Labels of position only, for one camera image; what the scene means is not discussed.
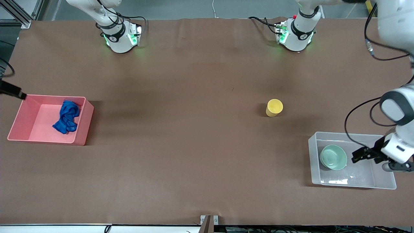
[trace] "green led light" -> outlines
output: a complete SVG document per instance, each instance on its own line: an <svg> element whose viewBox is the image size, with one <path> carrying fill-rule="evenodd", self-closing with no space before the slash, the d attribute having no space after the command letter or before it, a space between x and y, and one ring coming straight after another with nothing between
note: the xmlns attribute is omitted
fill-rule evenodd
<svg viewBox="0 0 414 233"><path fill-rule="evenodd" d="M309 36L308 44L311 42L312 36L313 36L313 32L312 32L312 34L310 34L310 36Z"/></svg>
<svg viewBox="0 0 414 233"><path fill-rule="evenodd" d="M288 37L289 32L286 30L281 36L280 36L280 43L284 44L286 42L286 38Z"/></svg>
<svg viewBox="0 0 414 233"><path fill-rule="evenodd" d="M129 39L130 39L132 45L136 45L138 43L136 36L130 35L130 34L128 34L128 36L129 36Z"/></svg>
<svg viewBox="0 0 414 233"><path fill-rule="evenodd" d="M105 35L103 35L103 37L105 38L105 41L106 41L106 45L107 45L107 46L109 46L109 42L108 42L108 39L106 38L106 36L105 36Z"/></svg>

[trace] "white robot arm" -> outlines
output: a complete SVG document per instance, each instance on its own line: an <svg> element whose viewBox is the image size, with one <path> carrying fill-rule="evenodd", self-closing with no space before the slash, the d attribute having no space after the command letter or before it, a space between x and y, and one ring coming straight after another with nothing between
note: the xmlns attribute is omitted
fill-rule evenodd
<svg viewBox="0 0 414 233"><path fill-rule="evenodd" d="M92 17L103 31L106 44L116 53L126 53L137 46L141 26L124 20L112 8L122 0L66 0L70 5Z"/></svg>
<svg viewBox="0 0 414 233"><path fill-rule="evenodd" d="M276 40L288 50L301 51L311 42L315 26L321 18L320 5L337 5L342 0L295 0L299 5L296 18L276 26Z"/></svg>
<svg viewBox="0 0 414 233"><path fill-rule="evenodd" d="M301 51L311 42L314 28L321 17L319 5L364 3L365 0L295 0L299 14L276 25L277 41L292 51ZM375 159L385 171L414 171L414 0L377 0L378 33L385 45L410 55L413 77L410 83L385 93L380 99L384 115L396 124L395 131L378 140L373 148L360 148L353 153L354 163ZM371 55L370 44L367 44Z"/></svg>
<svg viewBox="0 0 414 233"><path fill-rule="evenodd" d="M385 45L410 55L414 75L414 0L377 0L378 33ZM352 161L374 158L383 164L385 171L412 172L414 163L414 84L385 93L380 99L384 115L396 124L395 131L378 140L373 148L355 151Z"/></svg>

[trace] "brown tablecloth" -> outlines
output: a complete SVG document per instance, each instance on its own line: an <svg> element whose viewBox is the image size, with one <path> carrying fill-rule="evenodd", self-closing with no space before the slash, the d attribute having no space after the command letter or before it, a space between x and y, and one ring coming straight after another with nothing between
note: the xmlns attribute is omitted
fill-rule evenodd
<svg viewBox="0 0 414 233"><path fill-rule="evenodd" d="M321 20L295 53L247 19L151 21L141 47L116 54L93 21L32 22L9 81L85 96L95 112L86 146L10 142L20 101L0 97L0 222L192 224L218 214L221 224L412 226L413 174L396 174L397 190L311 184L308 138L343 132L350 109L411 76L408 59L369 56L363 25ZM272 98L284 104L276 118L265 117ZM349 130L384 134L368 109Z"/></svg>

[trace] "green bowl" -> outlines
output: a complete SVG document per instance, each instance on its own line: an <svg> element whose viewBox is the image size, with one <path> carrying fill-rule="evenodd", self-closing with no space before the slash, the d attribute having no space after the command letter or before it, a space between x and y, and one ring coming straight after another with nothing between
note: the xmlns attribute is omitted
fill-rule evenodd
<svg viewBox="0 0 414 233"><path fill-rule="evenodd" d="M336 145L326 146L319 156L320 162L332 170L341 170L347 165L347 154Z"/></svg>

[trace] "yellow paper cup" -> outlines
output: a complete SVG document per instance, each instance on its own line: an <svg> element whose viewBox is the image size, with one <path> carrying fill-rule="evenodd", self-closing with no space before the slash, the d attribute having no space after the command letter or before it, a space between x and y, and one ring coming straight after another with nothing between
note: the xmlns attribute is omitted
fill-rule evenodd
<svg viewBox="0 0 414 233"><path fill-rule="evenodd" d="M266 115L274 117L283 110L283 104L280 100L272 99L267 103Z"/></svg>

